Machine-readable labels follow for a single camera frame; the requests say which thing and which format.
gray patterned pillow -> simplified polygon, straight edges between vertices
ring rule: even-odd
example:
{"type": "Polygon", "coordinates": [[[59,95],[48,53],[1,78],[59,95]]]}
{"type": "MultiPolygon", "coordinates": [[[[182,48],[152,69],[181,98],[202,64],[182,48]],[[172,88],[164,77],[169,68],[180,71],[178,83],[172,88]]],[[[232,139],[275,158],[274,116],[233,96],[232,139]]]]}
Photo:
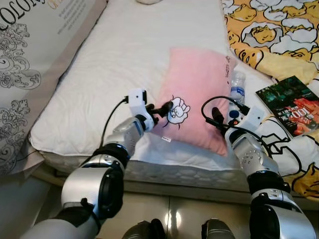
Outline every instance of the gray patterned pillow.
{"type": "Polygon", "coordinates": [[[106,3],[1,1],[0,175],[16,172],[26,134],[106,3]]]}

book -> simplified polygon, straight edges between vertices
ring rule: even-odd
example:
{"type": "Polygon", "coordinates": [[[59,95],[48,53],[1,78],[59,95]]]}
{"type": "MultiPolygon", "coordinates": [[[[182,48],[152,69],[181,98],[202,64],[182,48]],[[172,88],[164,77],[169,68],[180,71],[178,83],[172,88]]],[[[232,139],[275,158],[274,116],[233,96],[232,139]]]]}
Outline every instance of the book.
{"type": "Polygon", "coordinates": [[[296,76],[256,94],[292,137],[319,128],[319,98],[296,76]]]}

white bedding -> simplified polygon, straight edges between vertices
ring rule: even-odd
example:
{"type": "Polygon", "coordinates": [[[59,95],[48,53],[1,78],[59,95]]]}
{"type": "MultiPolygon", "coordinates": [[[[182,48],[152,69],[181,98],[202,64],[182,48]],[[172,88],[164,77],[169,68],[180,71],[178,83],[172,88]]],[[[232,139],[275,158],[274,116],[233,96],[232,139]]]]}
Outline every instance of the white bedding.
{"type": "MultiPolygon", "coordinates": [[[[175,46],[228,52],[227,32],[218,0],[164,0],[142,5],[135,0],[110,0],[98,24],[82,46],[50,103],[30,134],[32,146],[59,155],[91,155],[113,107],[128,90],[145,88],[153,103],[175,46]]],[[[263,104],[255,91],[269,84],[269,77],[239,63],[246,73],[246,104],[263,104]]],[[[120,106],[107,134],[130,116],[120,106]]],[[[132,160],[192,166],[207,170],[238,169],[232,154],[227,158],[181,143],[168,143],[147,133],[132,160]]]]}

white mattress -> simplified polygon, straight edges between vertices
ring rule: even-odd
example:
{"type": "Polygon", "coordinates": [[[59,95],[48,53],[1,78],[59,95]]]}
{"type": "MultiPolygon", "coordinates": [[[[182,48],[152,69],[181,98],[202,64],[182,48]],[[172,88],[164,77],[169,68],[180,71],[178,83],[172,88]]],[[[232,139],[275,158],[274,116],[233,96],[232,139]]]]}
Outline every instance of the white mattress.
{"type": "MultiPolygon", "coordinates": [[[[48,152],[41,152],[41,154],[46,164],[65,173],[71,173],[87,158],[61,156],[48,152]]],[[[125,180],[249,192],[246,176],[241,170],[210,171],[196,167],[135,160],[128,163],[125,180]]]]}
{"type": "MultiPolygon", "coordinates": [[[[154,5],[110,0],[31,130],[32,146],[64,156],[91,155],[99,145],[105,120],[129,89],[145,88],[149,103],[155,101],[171,47],[228,53],[223,19],[217,0],[164,0],[154,5]]],[[[264,108],[255,91],[271,80],[243,63],[237,69],[246,73],[246,104],[264,108]]],[[[121,106],[107,134],[127,117],[127,105],[121,106]]],[[[168,143],[151,133],[139,141],[132,160],[205,170],[236,170],[239,166],[232,154],[221,157],[189,144],[168,143]]]]}

blanket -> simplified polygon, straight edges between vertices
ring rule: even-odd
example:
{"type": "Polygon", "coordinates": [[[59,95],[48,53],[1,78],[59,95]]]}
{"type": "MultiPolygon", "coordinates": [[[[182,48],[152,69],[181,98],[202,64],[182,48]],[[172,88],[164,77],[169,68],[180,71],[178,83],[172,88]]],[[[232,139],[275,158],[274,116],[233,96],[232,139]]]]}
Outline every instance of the blanket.
{"type": "MultiPolygon", "coordinates": [[[[239,59],[277,81],[319,79],[319,0],[221,2],[229,45],[239,59]]],[[[290,139],[275,118],[261,128],[284,179],[294,191],[319,201],[319,130],[290,139]]]]}

